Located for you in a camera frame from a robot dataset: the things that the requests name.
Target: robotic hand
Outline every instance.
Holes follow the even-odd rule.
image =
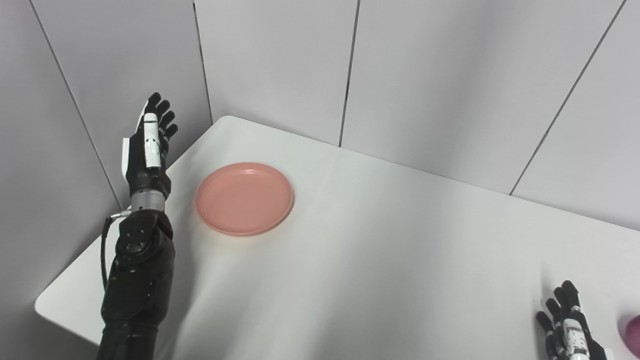
[[[550,360],[607,360],[604,349],[592,337],[587,319],[580,308],[578,290],[566,280],[554,290],[556,299],[547,300],[547,309],[536,319],[547,333],[546,350]]]
[[[115,215],[126,218],[108,279],[103,267],[105,328],[98,360],[152,360],[157,328],[167,313],[175,250],[164,213],[171,193],[165,159],[169,139],[178,130],[170,125],[175,115],[167,111],[169,106],[159,93],[151,95],[135,134],[124,139],[122,173],[129,183],[131,210]]]

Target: white wall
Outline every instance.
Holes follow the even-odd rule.
[[[193,4],[185,0],[33,0],[120,203],[122,138],[146,98],[172,102],[180,130],[168,162],[206,129],[211,114]]]
[[[620,2],[362,0],[342,145],[509,193]]]
[[[196,0],[213,118],[334,145],[357,0]]]
[[[0,1],[0,49],[1,357],[92,359],[33,306],[118,206],[28,1]]]
[[[640,230],[638,44],[628,1],[514,195]]]

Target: robotic hand palm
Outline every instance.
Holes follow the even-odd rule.
[[[553,321],[544,311],[536,314],[547,334],[545,347],[549,360],[607,360],[604,349],[591,336],[573,283],[566,280],[554,290],[554,295],[555,299],[546,302]]]
[[[171,180],[166,175],[169,140],[178,131],[170,103],[159,93],[151,95],[140,115],[136,132],[122,146],[122,175],[129,183],[129,195],[140,190],[156,190],[166,199]]]

